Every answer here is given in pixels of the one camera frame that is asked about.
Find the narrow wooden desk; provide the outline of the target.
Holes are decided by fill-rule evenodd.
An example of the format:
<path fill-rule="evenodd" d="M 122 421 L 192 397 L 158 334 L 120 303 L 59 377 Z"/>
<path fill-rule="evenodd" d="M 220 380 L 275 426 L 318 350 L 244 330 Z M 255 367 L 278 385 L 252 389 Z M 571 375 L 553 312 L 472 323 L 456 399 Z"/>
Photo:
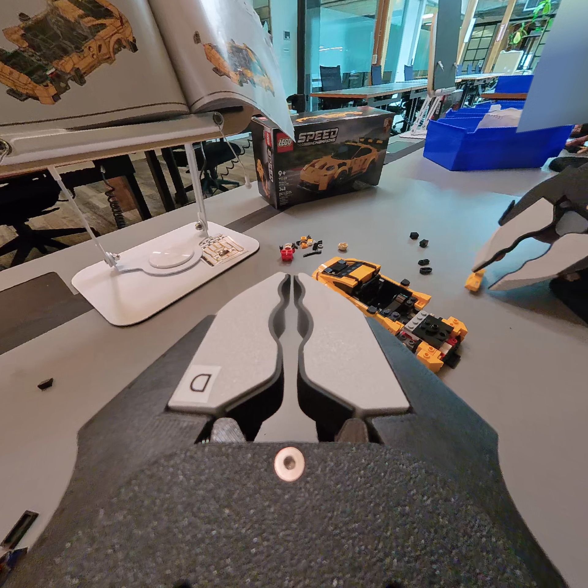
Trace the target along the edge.
<path fill-rule="evenodd" d="M 381 107 L 402 98 L 420 98 L 427 94 L 427 90 L 427 80 L 418 79 L 335 91 L 311 92 L 309 97 L 322 100 L 338 100 L 343 103 L 359 100 L 368 106 Z"/>

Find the wide blue storage bin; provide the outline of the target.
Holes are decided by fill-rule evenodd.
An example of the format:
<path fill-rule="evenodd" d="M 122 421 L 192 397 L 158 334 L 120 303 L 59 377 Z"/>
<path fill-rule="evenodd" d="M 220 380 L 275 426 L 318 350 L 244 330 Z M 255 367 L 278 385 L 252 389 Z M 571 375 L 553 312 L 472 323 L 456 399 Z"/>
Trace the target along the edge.
<path fill-rule="evenodd" d="M 515 127 L 478 128 L 480 115 L 431 121 L 423 157 L 450 171 L 540 168 L 564 148 L 573 126 L 518 133 Z"/>

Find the green hanging plant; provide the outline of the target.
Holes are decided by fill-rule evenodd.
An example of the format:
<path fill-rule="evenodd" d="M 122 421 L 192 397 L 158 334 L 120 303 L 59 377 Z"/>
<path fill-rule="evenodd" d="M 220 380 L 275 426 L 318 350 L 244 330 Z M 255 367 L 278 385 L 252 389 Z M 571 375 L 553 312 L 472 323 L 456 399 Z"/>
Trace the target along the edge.
<path fill-rule="evenodd" d="M 510 49 L 518 47 L 522 40 L 537 29 L 540 21 L 549 16 L 551 11 L 552 1 L 536 1 L 530 19 L 519 24 L 518 28 L 515 27 L 509 35 L 507 47 Z"/>

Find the grey panel board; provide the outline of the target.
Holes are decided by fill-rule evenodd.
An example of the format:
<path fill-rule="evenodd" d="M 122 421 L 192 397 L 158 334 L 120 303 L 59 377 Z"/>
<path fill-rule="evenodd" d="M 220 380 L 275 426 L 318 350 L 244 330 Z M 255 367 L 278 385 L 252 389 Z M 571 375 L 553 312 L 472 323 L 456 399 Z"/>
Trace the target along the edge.
<path fill-rule="evenodd" d="M 562 1 L 517 132 L 587 123 L 587 1 Z"/>

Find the black lego set box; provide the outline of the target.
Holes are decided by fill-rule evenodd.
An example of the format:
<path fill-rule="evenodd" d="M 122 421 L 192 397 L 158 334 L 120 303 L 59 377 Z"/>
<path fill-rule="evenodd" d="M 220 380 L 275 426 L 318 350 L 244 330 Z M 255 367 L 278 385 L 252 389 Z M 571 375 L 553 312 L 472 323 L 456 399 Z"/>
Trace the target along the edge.
<path fill-rule="evenodd" d="M 291 115 L 290 138 L 252 118 L 256 183 L 276 210 L 379 184 L 394 114 L 369 106 Z"/>

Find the yellow lego car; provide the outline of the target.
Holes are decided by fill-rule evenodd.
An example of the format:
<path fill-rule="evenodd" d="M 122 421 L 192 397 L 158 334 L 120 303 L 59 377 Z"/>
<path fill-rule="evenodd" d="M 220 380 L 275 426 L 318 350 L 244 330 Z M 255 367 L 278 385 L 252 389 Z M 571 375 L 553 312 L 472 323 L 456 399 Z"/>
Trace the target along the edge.
<path fill-rule="evenodd" d="M 430 371 L 459 364 L 465 324 L 428 312 L 425 307 L 431 296 L 413 290 L 408 280 L 398 282 L 382 275 L 378 264 L 340 257 L 321 264 L 312 277 L 375 319 Z"/>

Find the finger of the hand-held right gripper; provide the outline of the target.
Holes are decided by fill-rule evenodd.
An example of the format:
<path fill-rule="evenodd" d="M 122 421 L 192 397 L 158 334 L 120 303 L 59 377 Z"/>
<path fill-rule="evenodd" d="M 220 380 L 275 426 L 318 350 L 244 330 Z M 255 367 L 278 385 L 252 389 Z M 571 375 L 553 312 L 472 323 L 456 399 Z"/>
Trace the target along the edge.
<path fill-rule="evenodd" d="M 551 227 L 557 217 L 557 206 L 545 198 L 533 203 L 492 234 L 477 253 L 472 272 L 478 272 L 512 251 L 522 240 Z"/>
<path fill-rule="evenodd" d="M 527 231 L 497 230 L 488 241 L 488 263 L 498 254 L 512 250 L 518 241 L 538 234 Z M 505 291 L 553 279 L 587 257 L 587 233 L 567 233 L 554 241 L 540 257 L 526 261 L 518 270 L 504 275 L 490 286 L 491 290 Z"/>

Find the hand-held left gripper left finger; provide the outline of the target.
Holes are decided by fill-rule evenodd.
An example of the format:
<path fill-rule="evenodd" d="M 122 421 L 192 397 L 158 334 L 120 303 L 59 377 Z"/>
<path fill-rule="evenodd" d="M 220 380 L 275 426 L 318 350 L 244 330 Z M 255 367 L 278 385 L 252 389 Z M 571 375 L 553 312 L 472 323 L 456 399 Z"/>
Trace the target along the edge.
<path fill-rule="evenodd" d="M 277 272 L 225 304 L 189 362 L 168 409 L 234 419 L 246 440 L 283 401 L 283 351 L 291 276 Z"/>

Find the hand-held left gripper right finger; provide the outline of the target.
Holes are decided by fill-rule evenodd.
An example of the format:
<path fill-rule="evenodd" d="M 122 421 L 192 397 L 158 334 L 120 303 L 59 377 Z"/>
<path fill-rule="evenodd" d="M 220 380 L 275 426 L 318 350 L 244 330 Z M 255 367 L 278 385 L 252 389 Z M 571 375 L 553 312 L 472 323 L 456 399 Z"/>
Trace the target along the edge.
<path fill-rule="evenodd" d="M 298 404 L 318 440 L 349 419 L 407 414 L 410 403 L 364 314 L 307 274 L 293 278 L 298 310 Z"/>

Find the sticker sheet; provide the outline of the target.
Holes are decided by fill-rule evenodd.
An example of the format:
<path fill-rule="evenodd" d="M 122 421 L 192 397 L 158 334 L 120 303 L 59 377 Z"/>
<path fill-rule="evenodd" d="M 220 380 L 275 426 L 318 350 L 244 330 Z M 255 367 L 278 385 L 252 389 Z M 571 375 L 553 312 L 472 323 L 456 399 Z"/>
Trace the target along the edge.
<path fill-rule="evenodd" d="M 202 250 L 202 259 L 211 267 L 231 261 L 247 252 L 245 246 L 222 234 L 202 239 L 199 246 Z"/>

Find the instruction booklet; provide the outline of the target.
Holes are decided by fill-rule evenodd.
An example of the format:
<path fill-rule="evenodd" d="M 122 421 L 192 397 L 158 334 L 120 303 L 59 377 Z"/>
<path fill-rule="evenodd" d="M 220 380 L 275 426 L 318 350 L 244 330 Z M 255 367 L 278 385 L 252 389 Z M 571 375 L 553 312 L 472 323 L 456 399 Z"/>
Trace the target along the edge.
<path fill-rule="evenodd" d="M 1 132 L 244 106 L 293 137 L 251 1 L 1 1 Z"/>

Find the black office chair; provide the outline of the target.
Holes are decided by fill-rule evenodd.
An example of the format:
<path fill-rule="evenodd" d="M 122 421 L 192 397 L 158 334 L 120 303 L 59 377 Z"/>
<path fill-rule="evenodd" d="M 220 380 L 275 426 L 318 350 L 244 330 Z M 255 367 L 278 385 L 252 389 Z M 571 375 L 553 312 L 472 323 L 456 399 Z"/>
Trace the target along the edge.
<path fill-rule="evenodd" d="M 216 191 L 226 192 L 230 187 L 238 187 L 239 182 L 222 179 L 217 168 L 241 156 L 244 150 L 237 143 L 222 139 L 217 142 L 198 143 L 194 146 L 195 157 L 201 172 L 202 191 L 205 196 L 212 196 Z"/>
<path fill-rule="evenodd" d="M 30 219 L 58 208 L 61 188 L 48 171 L 28 173 L 1 180 L 1 225 L 13 228 L 17 236 L 1 246 L 1 256 L 14 252 L 10 267 L 26 261 L 33 249 L 47 254 L 48 248 L 62 250 L 68 245 L 57 238 L 84 233 L 85 228 L 33 229 Z"/>

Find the grey board book stand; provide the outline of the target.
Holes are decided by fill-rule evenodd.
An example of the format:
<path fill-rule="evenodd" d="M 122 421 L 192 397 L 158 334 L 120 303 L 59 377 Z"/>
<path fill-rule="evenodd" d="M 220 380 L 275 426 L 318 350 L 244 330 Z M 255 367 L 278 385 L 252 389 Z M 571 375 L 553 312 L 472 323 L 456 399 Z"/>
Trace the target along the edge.
<path fill-rule="evenodd" d="M 456 91 L 457 55 L 462 24 L 461 1 L 439 1 L 433 17 L 429 41 L 427 91 L 419 112 L 417 98 L 411 98 L 408 110 L 411 126 L 401 133 L 403 138 L 426 138 L 429 123 L 437 120 L 451 94 Z"/>

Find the white book stand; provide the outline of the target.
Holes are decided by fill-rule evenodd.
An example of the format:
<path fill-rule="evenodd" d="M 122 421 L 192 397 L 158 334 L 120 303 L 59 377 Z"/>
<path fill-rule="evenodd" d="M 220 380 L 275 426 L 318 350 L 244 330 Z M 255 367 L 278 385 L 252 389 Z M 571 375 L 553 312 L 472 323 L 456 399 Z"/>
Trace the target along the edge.
<path fill-rule="evenodd" d="M 72 286 L 112 325 L 143 322 L 191 291 L 257 253 L 259 242 L 207 220 L 193 144 L 243 131 L 257 114 L 242 107 L 220 114 L 187 115 L 174 120 L 134 123 L 86 130 L 35 129 L 1 134 L 1 173 L 9 175 L 47 168 L 75 207 L 99 262 L 80 270 Z M 184 144 L 196 197 L 196 220 L 118 254 L 95 237 L 65 187 L 67 166 L 131 152 Z M 199 243 L 217 235 L 230 236 L 247 252 L 211 267 L 202 259 Z"/>

